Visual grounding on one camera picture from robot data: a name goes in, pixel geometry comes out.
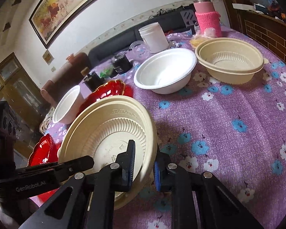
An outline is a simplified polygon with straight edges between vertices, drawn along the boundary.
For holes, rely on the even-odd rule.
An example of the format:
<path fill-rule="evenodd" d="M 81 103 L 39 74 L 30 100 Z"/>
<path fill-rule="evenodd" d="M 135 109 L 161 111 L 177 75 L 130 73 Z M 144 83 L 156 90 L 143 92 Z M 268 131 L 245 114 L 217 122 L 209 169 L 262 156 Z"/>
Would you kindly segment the wooden sideboard cabinet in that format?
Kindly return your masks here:
<path fill-rule="evenodd" d="M 230 27 L 286 63 L 286 0 L 223 0 Z"/>

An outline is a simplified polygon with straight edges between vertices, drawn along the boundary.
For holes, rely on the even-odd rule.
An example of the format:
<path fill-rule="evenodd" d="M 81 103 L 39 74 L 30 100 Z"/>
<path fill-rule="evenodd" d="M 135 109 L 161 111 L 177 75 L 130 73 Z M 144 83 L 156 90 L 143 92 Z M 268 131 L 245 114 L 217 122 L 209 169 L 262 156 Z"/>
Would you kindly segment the black jar with label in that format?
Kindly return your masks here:
<path fill-rule="evenodd" d="M 131 70 L 133 64 L 128 60 L 125 54 L 115 55 L 111 59 L 112 66 L 118 74 L 124 74 Z"/>

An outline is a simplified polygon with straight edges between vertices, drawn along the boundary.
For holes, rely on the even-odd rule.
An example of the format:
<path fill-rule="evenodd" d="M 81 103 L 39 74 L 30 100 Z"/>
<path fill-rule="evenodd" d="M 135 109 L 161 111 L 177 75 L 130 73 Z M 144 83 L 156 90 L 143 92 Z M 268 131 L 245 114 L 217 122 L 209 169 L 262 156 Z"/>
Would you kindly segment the large red scalloped plate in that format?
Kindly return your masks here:
<path fill-rule="evenodd" d="M 56 143 L 50 134 L 41 137 L 31 153 L 27 166 L 55 163 L 58 161 L 57 152 L 61 143 Z"/>

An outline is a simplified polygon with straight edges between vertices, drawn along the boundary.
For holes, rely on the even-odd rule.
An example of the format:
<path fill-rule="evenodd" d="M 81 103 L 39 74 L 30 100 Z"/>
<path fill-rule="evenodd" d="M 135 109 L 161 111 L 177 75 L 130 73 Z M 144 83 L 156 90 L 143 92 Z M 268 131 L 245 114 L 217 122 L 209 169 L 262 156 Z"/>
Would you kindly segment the white plastic jar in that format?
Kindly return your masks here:
<path fill-rule="evenodd" d="M 151 53 L 159 53 L 169 48 L 167 38 L 158 22 L 141 27 L 138 31 Z"/>

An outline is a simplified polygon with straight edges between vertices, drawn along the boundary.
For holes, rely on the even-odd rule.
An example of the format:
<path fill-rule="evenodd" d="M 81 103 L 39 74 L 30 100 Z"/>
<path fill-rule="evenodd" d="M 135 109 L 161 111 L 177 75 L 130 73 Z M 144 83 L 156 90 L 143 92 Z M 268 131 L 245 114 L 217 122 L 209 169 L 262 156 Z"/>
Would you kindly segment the wooden glass door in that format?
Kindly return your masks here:
<path fill-rule="evenodd" d="M 0 63 L 0 101 L 8 102 L 17 120 L 15 150 L 28 158 L 43 135 L 39 127 L 50 105 L 14 53 Z"/>

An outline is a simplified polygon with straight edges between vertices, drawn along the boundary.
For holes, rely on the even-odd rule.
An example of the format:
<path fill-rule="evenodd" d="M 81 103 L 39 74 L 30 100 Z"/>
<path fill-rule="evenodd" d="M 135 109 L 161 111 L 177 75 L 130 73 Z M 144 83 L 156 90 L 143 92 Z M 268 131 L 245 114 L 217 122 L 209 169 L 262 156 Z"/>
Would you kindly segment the purple floral tablecloth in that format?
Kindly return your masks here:
<path fill-rule="evenodd" d="M 139 62 L 118 79 L 149 110 L 162 152 L 191 172 L 214 173 L 264 228 L 276 228 L 286 215 L 286 64 L 251 38 L 222 32 L 268 60 L 248 83 L 218 81 L 197 65 L 184 88 L 158 95 L 135 86 Z"/>

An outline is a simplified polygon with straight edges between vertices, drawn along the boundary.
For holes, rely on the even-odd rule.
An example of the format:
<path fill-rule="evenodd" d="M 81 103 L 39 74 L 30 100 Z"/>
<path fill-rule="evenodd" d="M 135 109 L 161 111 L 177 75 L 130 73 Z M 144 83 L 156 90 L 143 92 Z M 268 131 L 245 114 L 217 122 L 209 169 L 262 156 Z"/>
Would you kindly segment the patterned bed cushion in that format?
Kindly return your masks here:
<path fill-rule="evenodd" d="M 52 117 L 54 115 L 54 111 L 55 111 L 55 108 L 53 106 L 51 106 L 51 108 L 49 109 L 48 113 L 45 115 L 45 118 L 41 122 L 41 124 L 39 126 L 39 132 L 41 134 L 44 134 L 46 132 L 46 130 L 48 129 L 49 124 L 52 122 Z"/>

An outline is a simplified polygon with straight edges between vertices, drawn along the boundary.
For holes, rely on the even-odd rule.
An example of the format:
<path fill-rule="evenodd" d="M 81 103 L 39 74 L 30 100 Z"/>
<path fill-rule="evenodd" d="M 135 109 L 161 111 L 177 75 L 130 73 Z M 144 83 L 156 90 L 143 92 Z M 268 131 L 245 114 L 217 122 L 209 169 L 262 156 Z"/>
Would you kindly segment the green candy wrapper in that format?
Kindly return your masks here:
<path fill-rule="evenodd" d="M 112 76 L 113 71 L 113 68 L 105 68 L 100 72 L 100 77 L 103 79 L 110 78 Z"/>

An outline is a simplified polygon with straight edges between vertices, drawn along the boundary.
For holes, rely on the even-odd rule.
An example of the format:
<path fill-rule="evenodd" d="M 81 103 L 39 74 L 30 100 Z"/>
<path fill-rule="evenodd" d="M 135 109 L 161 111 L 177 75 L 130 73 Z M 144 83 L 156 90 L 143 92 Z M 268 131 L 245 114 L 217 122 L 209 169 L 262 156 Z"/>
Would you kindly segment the black pot with cork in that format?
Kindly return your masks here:
<path fill-rule="evenodd" d="M 87 86 L 87 88 L 89 88 L 91 92 L 94 92 L 97 88 L 105 83 L 102 77 L 99 77 L 95 72 L 90 72 L 88 67 L 84 68 L 81 71 L 81 74 L 84 78 L 83 83 Z"/>

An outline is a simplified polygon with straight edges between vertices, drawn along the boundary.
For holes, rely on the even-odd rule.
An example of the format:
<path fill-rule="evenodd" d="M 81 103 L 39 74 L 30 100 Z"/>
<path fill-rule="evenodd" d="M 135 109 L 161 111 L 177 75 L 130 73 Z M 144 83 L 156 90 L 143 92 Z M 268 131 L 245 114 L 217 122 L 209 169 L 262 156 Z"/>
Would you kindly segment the cream plastic bowl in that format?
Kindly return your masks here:
<path fill-rule="evenodd" d="M 79 157 L 94 159 L 89 175 L 115 162 L 135 141 L 133 185 L 129 192 L 115 194 L 115 209 L 129 203 L 144 187 L 157 154 L 157 129 L 148 110 L 134 98 L 111 96 L 86 108 L 74 120 L 59 150 L 59 163 Z"/>
<path fill-rule="evenodd" d="M 248 83 L 265 64 L 256 47 L 234 38 L 206 40 L 196 47 L 195 54 L 213 78 L 233 85 Z"/>

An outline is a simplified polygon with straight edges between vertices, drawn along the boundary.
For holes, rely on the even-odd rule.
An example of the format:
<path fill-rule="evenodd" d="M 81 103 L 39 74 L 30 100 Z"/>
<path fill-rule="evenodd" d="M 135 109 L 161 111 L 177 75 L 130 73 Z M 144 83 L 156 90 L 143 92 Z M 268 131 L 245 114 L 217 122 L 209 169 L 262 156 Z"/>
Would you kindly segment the black leather sofa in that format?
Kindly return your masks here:
<path fill-rule="evenodd" d="M 194 5 L 180 6 L 177 9 L 169 10 L 166 13 L 159 12 L 153 18 L 148 19 L 142 23 L 139 23 L 118 35 L 105 40 L 98 46 L 93 47 L 89 53 L 88 58 L 90 61 L 90 68 L 100 65 L 104 61 L 110 59 L 112 56 L 118 54 L 121 51 L 127 49 L 133 42 L 142 40 L 139 29 L 148 24 L 158 22 L 163 29 L 165 35 L 170 33 L 180 33 L 188 31 L 185 22 L 181 16 L 181 12 L 184 10 L 195 11 Z"/>

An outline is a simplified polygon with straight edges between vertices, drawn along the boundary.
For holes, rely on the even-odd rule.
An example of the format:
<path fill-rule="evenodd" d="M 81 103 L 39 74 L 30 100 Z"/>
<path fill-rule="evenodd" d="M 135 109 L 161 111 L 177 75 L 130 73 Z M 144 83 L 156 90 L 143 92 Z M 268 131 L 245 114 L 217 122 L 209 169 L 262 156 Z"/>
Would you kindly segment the bagged pastry snack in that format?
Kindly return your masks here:
<path fill-rule="evenodd" d="M 201 31 L 198 29 L 195 33 L 195 35 L 191 38 L 190 44 L 192 48 L 196 48 L 199 44 L 201 44 L 204 41 L 207 41 L 209 39 L 216 38 L 216 30 L 212 27 L 206 28 L 204 31 Z"/>

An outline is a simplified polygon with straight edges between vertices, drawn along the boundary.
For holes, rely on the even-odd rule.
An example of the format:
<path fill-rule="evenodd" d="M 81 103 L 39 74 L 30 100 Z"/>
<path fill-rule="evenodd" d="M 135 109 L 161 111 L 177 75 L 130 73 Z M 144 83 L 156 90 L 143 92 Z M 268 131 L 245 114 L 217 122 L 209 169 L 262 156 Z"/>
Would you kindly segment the clear plastic lid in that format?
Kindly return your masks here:
<path fill-rule="evenodd" d="M 133 60 L 146 60 L 150 56 L 150 48 L 144 41 L 138 40 L 129 46 L 129 53 Z"/>

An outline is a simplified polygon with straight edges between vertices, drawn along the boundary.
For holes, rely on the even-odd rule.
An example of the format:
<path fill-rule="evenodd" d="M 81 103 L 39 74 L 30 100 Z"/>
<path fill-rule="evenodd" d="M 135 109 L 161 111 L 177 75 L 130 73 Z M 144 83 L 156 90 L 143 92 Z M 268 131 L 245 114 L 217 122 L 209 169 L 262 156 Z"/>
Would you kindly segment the pink knit-sleeved thermos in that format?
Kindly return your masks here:
<path fill-rule="evenodd" d="M 215 10 L 211 0 L 193 0 L 195 15 L 200 32 L 207 37 L 222 36 L 219 18 L 221 15 Z"/>

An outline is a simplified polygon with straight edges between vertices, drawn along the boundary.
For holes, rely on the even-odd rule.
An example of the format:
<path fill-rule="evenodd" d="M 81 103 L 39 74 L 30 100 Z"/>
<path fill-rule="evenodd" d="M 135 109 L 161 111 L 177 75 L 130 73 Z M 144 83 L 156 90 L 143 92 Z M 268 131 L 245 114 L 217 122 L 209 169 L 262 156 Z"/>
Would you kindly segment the grey phone stand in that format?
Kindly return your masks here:
<path fill-rule="evenodd" d="M 196 15 L 191 9 L 180 11 L 180 15 L 184 21 L 185 27 L 192 27 L 197 22 Z"/>

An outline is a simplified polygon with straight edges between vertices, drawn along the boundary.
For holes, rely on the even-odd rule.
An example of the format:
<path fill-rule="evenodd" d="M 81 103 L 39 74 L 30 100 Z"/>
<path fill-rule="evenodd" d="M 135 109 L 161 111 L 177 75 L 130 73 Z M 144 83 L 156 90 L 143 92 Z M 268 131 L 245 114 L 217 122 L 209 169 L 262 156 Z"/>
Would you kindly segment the framed horse painting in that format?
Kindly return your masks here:
<path fill-rule="evenodd" d="M 67 24 L 94 0 L 40 0 L 29 22 L 48 48 Z"/>

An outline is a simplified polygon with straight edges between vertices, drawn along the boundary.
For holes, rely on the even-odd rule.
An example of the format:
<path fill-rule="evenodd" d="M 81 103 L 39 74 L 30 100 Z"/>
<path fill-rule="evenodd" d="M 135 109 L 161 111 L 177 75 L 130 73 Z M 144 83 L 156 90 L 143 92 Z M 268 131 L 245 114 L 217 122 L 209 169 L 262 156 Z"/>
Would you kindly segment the white foam bowl large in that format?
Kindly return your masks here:
<path fill-rule="evenodd" d="M 134 74 L 138 88 L 167 95 L 184 88 L 197 64 L 195 53 L 175 48 L 162 51 L 144 61 Z"/>

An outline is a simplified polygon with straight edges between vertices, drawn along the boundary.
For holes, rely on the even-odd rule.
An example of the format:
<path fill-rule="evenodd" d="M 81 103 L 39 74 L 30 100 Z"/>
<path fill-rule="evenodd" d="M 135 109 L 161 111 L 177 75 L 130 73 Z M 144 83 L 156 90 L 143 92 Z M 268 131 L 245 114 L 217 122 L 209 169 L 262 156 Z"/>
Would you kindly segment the small red scalloped plate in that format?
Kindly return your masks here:
<path fill-rule="evenodd" d="M 88 108 L 93 103 L 116 95 L 123 95 L 125 92 L 126 84 L 121 80 L 111 80 L 107 83 L 99 86 L 94 92 L 92 92 L 79 107 L 78 113 L 76 116 L 79 116 L 86 108 Z"/>

